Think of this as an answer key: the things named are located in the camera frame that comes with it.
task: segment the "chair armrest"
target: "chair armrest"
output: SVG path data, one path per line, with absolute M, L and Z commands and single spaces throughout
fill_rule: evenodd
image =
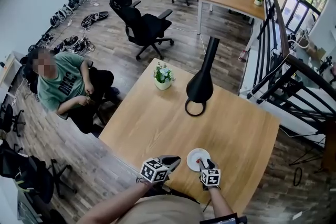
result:
M 167 9 L 165 12 L 161 13 L 157 18 L 158 19 L 166 19 L 169 15 L 171 15 L 173 11 L 171 9 Z
M 141 3 L 140 0 L 137 0 L 135 2 L 132 3 L 132 5 L 130 6 L 131 8 L 134 8 L 135 6 L 139 5 Z

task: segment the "cable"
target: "cable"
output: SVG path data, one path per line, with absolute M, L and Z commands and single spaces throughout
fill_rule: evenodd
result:
M 182 32 L 197 32 L 197 30 L 186 31 L 186 30 L 182 30 L 182 29 L 179 29 L 179 28 L 176 28 L 176 27 L 168 28 L 167 30 L 172 30 L 172 29 L 176 29 L 176 30 L 179 30 L 179 31 L 182 31 Z M 201 41 L 202 41 L 203 51 L 206 54 L 203 39 L 202 39 L 202 35 L 200 34 L 199 37 L 201 38 Z
M 205 209 L 209 206 L 210 202 L 211 202 L 211 199 L 210 199 L 210 200 L 208 201 L 208 203 L 206 204 L 205 208 L 203 209 L 203 212 L 204 212 Z

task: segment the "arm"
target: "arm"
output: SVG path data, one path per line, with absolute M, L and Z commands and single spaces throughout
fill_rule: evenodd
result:
M 68 110 L 72 109 L 72 107 L 76 104 L 80 105 L 87 105 L 91 102 L 91 99 L 89 97 L 79 95 L 74 98 L 71 98 L 68 101 L 63 102 L 59 105 L 58 109 L 56 110 L 56 113 L 59 115 L 62 115 L 66 113 Z
M 83 77 L 86 93 L 87 94 L 93 94 L 95 89 L 94 89 L 94 87 L 91 83 L 91 80 L 90 80 L 88 63 L 85 60 L 80 65 L 79 70 L 80 70 L 80 73 L 82 74 L 82 77 Z
M 110 224 L 126 213 L 151 187 L 150 183 L 138 183 L 92 207 L 77 224 Z
M 233 214 L 230 205 L 226 202 L 218 188 L 209 188 L 212 204 L 214 206 L 215 217 L 223 217 Z

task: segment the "green t-shirt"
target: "green t-shirt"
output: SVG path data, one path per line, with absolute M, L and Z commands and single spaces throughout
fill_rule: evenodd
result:
M 80 65 L 84 58 L 69 52 L 55 55 L 57 77 L 38 77 L 37 93 L 41 103 L 49 110 L 56 111 L 59 105 L 73 97 L 86 95 Z

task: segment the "man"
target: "man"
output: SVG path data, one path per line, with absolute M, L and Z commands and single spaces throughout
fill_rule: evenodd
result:
M 54 57 L 44 48 L 29 53 L 28 64 L 38 73 L 37 93 L 41 103 L 59 115 L 68 113 L 83 133 L 98 137 L 102 127 L 93 123 L 96 102 L 105 97 L 118 105 L 119 90 L 111 87 L 110 71 L 88 68 L 82 56 L 60 52 Z
M 115 220 L 118 220 L 117 224 L 197 224 L 204 220 L 201 207 L 191 199 L 174 195 L 142 198 L 153 185 L 144 179 L 140 180 L 135 186 L 92 207 L 77 224 L 111 224 Z M 229 204 L 219 188 L 203 185 L 203 189 L 209 191 L 214 207 L 216 219 L 212 223 L 223 223 L 222 217 L 233 214 Z

